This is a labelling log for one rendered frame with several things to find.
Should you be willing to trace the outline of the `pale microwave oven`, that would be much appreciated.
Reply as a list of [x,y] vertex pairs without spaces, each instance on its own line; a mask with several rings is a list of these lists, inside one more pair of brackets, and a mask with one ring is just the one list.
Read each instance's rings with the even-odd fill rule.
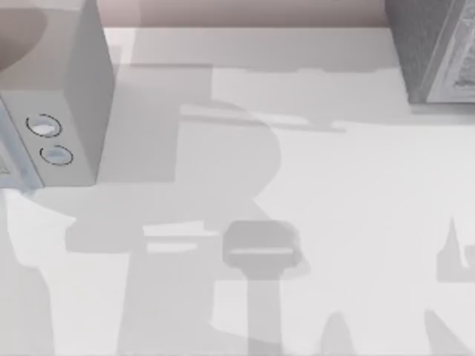
[[[96,182],[114,96],[114,67],[97,0],[0,0],[0,97],[46,187]],[[45,113],[62,125],[43,138],[25,120]],[[46,163],[44,147],[73,153]]]

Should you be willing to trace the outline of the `small round microwave knob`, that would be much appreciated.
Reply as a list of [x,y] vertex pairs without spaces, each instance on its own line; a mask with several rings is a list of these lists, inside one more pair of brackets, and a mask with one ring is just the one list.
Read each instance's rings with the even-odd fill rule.
[[50,165],[66,166],[73,162],[73,153],[61,145],[41,148],[39,154],[40,157]]

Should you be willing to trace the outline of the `large round microwave knob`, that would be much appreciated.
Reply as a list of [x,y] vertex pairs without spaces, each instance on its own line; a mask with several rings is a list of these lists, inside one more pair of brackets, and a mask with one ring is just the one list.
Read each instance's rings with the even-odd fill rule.
[[53,138],[62,132],[61,123],[45,113],[26,118],[25,124],[33,134],[43,138]]

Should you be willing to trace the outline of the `pale microwave door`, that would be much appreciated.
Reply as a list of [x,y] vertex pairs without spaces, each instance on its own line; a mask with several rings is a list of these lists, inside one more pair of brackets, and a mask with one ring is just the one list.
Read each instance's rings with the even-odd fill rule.
[[0,188],[35,191],[44,184],[0,97]]

